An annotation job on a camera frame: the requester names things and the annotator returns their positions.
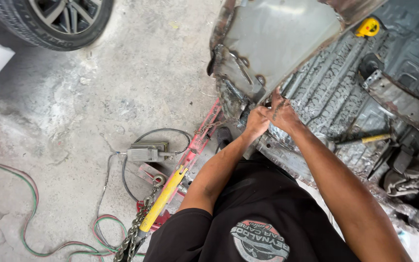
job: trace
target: car tire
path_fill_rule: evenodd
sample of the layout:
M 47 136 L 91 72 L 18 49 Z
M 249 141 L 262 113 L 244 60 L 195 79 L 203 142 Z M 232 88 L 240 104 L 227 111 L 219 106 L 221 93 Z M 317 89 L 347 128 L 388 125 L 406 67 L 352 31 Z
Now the car tire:
M 36 7 L 33 4 L 36 1 L 38 0 L 0 0 L 0 20 L 10 31 L 27 42 L 56 51 L 73 51 L 92 43 L 106 27 L 113 6 L 113 0 L 48 1 L 53 4 L 48 9 L 48 11 L 54 9 L 53 16 L 55 16 L 55 13 L 57 14 L 56 10 L 62 9 L 55 22 L 50 23 L 49 15 L 46 17 L 43 15 L 46 12 L 42 13 L 41 8 L 38 9 L 38 13 L 35 10 Z M 83 8 L 79 8 L 80 5 L 86 6 L 86 8 L 81 11 L 80 9 Z

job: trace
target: cracked concrete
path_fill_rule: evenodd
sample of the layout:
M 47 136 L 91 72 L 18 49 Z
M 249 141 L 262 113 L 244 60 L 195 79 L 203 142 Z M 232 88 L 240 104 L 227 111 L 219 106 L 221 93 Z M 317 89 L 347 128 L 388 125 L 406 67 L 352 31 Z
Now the cracked concrete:
M 216 93 L 205 69 L 220 8 L 220 0 L 116 0 L 100 39 L 68 53 L 31 47 L 0 28 L 0 41 L 16 51 L 0 73 L 0 163 L 26 171 L 37 183 L 40 204 L 26 234 L 33 250 L 49 252 L 71 240 L 101 249 L 90 230 L 108 156 L 153 129 L 198 128 L 216 99 L 203 93 Z M 170 151 L 186 145 L 171 132 L 147 139 L 170 142 Z M 216 149 L 207 147 L 193 176 Z M 166 160 L 164 170 L 178 160 Z M 122 185 L 122 162 L 121 155 L 111 158 L 100 214 L 117 216 L 129 227 L 136 212 Z M 126 180 L 141 199 L 151 185 L 133 175 L 137 169 L 128 162 Z M 37 258 L 23 247 L 20 230 L 32 204 L 28 186 L 0 170 L 0 261 L 65 261 L 76 249 Z M 101 226 L 106 239 L 119 245 L 119 227 L 111 221 Z M 412 254 L 418 254 L 419 236 L 412 243 Z M 79 255 L 73 261 L 96 258 Z

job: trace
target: yellow pole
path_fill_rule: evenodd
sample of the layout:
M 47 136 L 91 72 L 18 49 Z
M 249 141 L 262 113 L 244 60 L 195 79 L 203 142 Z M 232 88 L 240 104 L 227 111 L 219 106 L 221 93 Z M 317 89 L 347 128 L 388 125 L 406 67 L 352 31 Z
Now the yellow pole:
M 161 213 L 162 209 L 168 202 L 169 198 L 171 197 L 172 193 L 176 190 L 180 182 L 182 181 L 182 178 L 184 177 L 185 173 L 187 172 L 187 168 L 185 168 L 183 171 L 183 165 L 180 166 L 180 168 L 174 173 L 174 175 L 170 178 L 168 184 L 163 189 L 161 194 L 159 195 L 158 199 L 154 203 L 151 210 L 148 212 L 145 219 L 143 219 L 142 224 L 140 225 L 139 229 L 143 232 L 148 232 L 153 225 L 156 218 Z

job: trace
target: chain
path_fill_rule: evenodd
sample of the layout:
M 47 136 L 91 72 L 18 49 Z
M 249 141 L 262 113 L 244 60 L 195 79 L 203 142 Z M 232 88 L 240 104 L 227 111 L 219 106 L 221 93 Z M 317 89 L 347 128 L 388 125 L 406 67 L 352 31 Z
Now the chain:
M 137 212 L 137 216 L 132 221 L 131 228 L 127 231 L 127 236 L 125 237 L 124 241 L 122 242 L 121 246 L 119 247 L 119 251 L 114 256 L 113 262 L 119 262 L 124 257 L 124 251 L 129 246 L 129 253 L 127 257 L 127 262 L 130 262 L 132 258 L 135 256 L 135 247 L 137 246 L 137 243 L 135 239 L 138 235 L 138 227 L 142 224 L 143 220 L 145 219 L 146 215 L 148 214 L 148 211 L 153 206 L 153 200 L 154 200 L 154 194 L 159 191 L 159 184 L 156 184 L 153 186 L 153 192 L 145 197 L 143 200 L 143 208 L 140 209 L 140 211 Z
M 201 131 L 198 131 L 198 130 L 195 130 L 194 131 L 194 133 L 196 134 L 196 135 L 201 135 L 207 128 L 212 128 L 212 127 L 214 127 L 214 126 L 220 126 L 220 125 L 222 125 L 222 124 L 224 124 L 224 123 L 227 123 L 227 122 L 235 122 L 237 119 L 236 118 L 234 118 L 234 117 L 231 117 L 231 118 L 229 118 L 229 119 L 226 119 L 226 120 L 224 120 L 224 121 L 217 121 L 217 122 L 214 122 L 214 123 L 207 123 L 206 125 L 204 125 L 202 128 L 201 128 Z

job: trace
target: red frame machine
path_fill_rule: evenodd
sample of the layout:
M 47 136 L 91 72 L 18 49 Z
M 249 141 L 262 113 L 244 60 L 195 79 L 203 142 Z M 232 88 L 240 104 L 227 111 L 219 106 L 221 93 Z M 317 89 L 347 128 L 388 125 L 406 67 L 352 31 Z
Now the red frame machine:
M 203 148 L 205 148 L 206 144 L 208 143 L 210 137 L 213 135 L 213 133 L 216 130 L 215 126 L 209 126 L 212 123 L 221 121 L 221 119 L 224 118 L 223 112 L 221 110 L 221 104 L 219 103 L 219 98 L 216 99 L 216 102 L 213 104 L 211 110 L 209 111 L 208 115 L 206 116 L 205 120 L 201 124 L 200 128 L 198 129 L 198 133 L 195 134 L 192 141 L 190 142 L 189 148 L 183 153 L 182 158 L 179 160 L 179 163 L 176 165 L 177 170 L 181 165 L 183 165 L 184 168 L 187 168 L 190 170 L 192 166 L 195 164 L 196 160 L 198 159 L 198 156 L 203 151 Z M 149 183 L 153 184 L 153 178 L 155 175 L 161 174 L 165 176 L 167 179 L 166 181 L 170 181 L 170 178 L 174 175 L 172 174 L 171 177 L 167 177 L 165 174 L 161 173 L 160 171 L 154 169 L 149 164 L 143 163 L 138 172 L 137 176 L 148 181 Z M 163 189 L 161 189 L 161 192 L 166 188 L 167 182 L 164 185 Z M 174 193 L 172 193 L 171 197 L 167 201 L 167 205 L 171 202 L 171 200 L 174 198 L 176 193 L 183 198 L 185 196 L 182 190 L 179 188 L 176 188 Z M 140 211 L 140 209 L 143 207 L 143 201 L 137 202 L 137 212 Z M 171 214 L 169 211 L 167 211 L 166 207 L 161 211 L 160 215 L 156 218 L 153 225 L 151 226 L 150 231 L 155 231 L 156 229 L 160 228 L 161 225 L 163 225 L 170 217 Z

